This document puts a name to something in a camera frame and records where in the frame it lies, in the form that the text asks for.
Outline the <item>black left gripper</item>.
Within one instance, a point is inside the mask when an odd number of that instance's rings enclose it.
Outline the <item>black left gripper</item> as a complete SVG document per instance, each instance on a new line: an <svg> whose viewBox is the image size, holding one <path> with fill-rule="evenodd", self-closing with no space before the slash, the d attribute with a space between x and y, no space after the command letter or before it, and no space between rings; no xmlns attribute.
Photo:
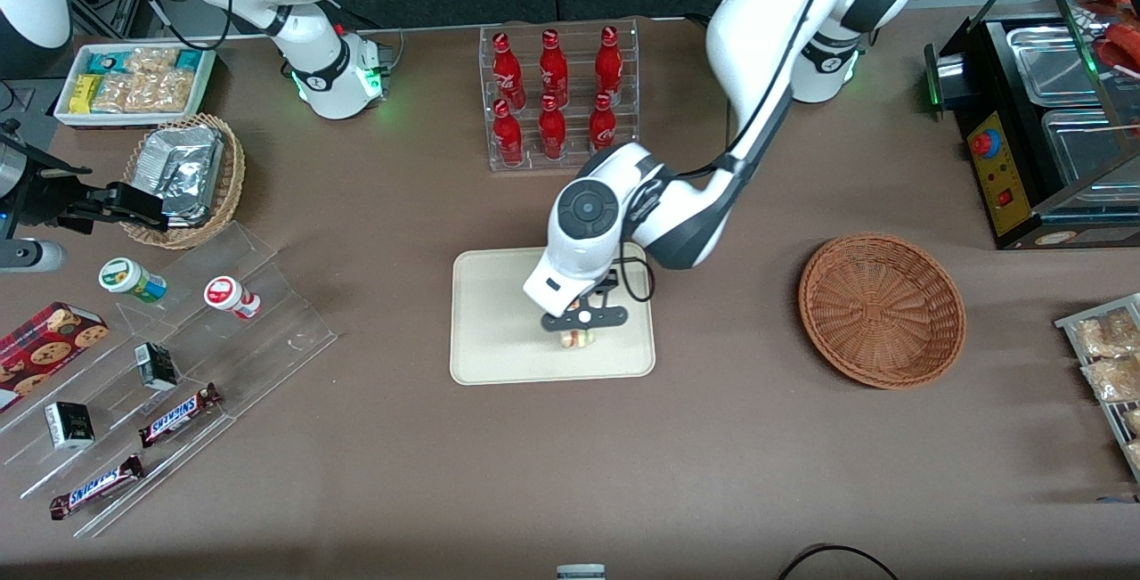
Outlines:
<svg viewBox="0 0 1140 580"><path fill-rule="evenodd" d="M611 292L618 288L620 284L622 284L622 280L619 278L618 270L610 270L591 291L583 293L575 301L575 309L609 307Z"/></svg>

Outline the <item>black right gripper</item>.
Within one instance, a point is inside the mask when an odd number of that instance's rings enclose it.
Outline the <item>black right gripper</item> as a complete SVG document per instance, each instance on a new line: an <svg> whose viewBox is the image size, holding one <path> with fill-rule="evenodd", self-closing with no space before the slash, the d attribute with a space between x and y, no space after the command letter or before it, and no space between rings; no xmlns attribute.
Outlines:
<svg viewBox="0 0 1140 580"><path fill-rule="evenodd" d="M93 230L93 222L135 224L165 232L168 218L163 201L130 183L106 183L89 189L81 175L91 168L68 162L23 144L7 145L7 228L18 224ZM88 201L96 210L85 210L85 219L74 214L74 206Z"/></svg>

